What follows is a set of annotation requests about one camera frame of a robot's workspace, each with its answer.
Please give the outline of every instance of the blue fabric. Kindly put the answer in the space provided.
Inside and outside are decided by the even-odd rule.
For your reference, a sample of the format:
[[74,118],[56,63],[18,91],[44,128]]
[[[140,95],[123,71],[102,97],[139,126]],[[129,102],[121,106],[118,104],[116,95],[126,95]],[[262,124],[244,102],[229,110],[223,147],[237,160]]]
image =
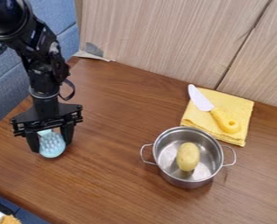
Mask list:
[[0,55],[0,77],[20,62],[21,59],[17,56],[16,52],[8,48]]
[[60,42],[61,54],[65,60],[69,60],[79,50],[79,36],[77,24],[61,33],[57,39]]
[[[79,49],[74,0],[30,0],[36,16],[58,35],[68,60]],[[11,50],[0,56],[0,120],[28,95],[29,81],[21,59]]]
[[28,86],[27,73],[22,63],[0,78],[0,120],[24,100],[28,95]]
[[76,23],[74,0],[30,0],[37,18],[56,34]]
[[45,220],[40,219],[38,216],[34,215],[33,213],[30,213],[23,208],[18,210],[18,212],[15,214],[16,218],[21,220],[23,224],[48,224],[49,222],[46,222]]
[[9,208],[13,213],[16,213],[20,209],[19,206],[16,206],[15,204],[2,197],[0,197],[0,204]]

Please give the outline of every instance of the pot rim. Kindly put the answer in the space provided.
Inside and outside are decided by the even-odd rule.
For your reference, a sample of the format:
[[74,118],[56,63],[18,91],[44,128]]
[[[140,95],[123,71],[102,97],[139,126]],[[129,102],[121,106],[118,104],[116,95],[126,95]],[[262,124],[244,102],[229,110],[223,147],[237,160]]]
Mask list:
[[[210,138],[210,139],[214,142],[214,144],[217,146],[217,148],[220,150],[220,152],[221,152],[221,161],[222,161],[222,162],[221,162],[221,164],[219,165],[219,167],[217,168],[217,170],[216,170],[213,174],[211,174],[209,177],[207,177],[207,178],[202,178],[202,179],[199,179],[199,180],[183,180],[183,179],[181,179],[181,178],[176,178],[176,177],[170,175],[168,172],[164,171],[164,170],[161,169],[161,167],[159,166],[158,161],[157,161],[157,157],[155,157],[155,146],[157,145],[157,142],[158,142],[164,135],[166,135],[167,132],[170,132],[170,131],[172,131],[172,130],[178,130],[178,129],[195,130],[195,131],[197,131],[197,132],[200,132],[200,133],[204,134],[205,136],[207,136],[208,138]],[[201,130],[201,129],[196,129],[196,128],[192,128],[192,127],[177,126],[177,127],[173,127],[173,128],[171,128],[171,129],[165,130],[164,132],[162,132],[162,133],[156,138],[156,140],[155,140],[155,142],[154,142],[154,144],[153,144],[153,149],[152,149],[152,151],[153,151],[153,158],[154,158],[154,160],[155,160],[155,163],[156,163],[156,165],[160,168],[160,170],[161,170],[162,172],[164,172],[164,173],[165,173],[167,176],[169,176],[170,178],[179,180],[179,181],[181,181],[181,182],[183,182],[183,183],[200,183],[200,182],[206,181],[206,180],[208,180],[208,179],[213,179],[213,178],[219,173],[219,171],[222,169],[223,163],[224,163],[224,152],[223,152],[223,149],[222,149],[221,144],[220,144],[213,136],[211,136],[209,133],[207,133],[207,132],[205,132],[205,131],[203,131],[203,130]]]

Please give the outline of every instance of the white blade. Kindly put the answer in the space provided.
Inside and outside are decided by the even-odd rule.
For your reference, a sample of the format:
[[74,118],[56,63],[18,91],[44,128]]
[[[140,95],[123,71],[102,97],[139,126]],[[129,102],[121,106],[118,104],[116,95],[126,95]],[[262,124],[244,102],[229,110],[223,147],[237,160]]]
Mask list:
[[188,85],[188,94],[193,103],[202,111],[211,111],[215,106],[192,84]]

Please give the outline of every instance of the gray chair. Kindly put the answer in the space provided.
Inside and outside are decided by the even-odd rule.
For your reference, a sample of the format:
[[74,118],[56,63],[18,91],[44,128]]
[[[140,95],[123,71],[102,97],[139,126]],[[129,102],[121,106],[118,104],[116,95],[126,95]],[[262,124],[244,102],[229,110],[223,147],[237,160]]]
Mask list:
[[[29,0],[36,16],[57,35],[68,60],[79,49],[74,0]],[[28,95],[28,77],[15,51],[0,56],[0,120]]]

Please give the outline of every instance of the yellow towel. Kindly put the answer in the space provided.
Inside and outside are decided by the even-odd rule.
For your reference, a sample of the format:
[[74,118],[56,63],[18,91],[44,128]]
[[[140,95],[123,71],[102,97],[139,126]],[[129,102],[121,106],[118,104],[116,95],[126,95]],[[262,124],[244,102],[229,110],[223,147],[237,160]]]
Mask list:
[[195,104],[190,101],[188,107],[181,119],[181,125],[192,126],[205,130],[218,140],[230,144],[245,146],[245,138],[248,133],[248,126],[253,109],[254,102],[248,101],[237,96],[219,93],[214,90],[198,88],[210,102],[226,113],[230,113],[236,120],[240,121],[241,129],[234,134],[223,132],[210,112],[199,110]]

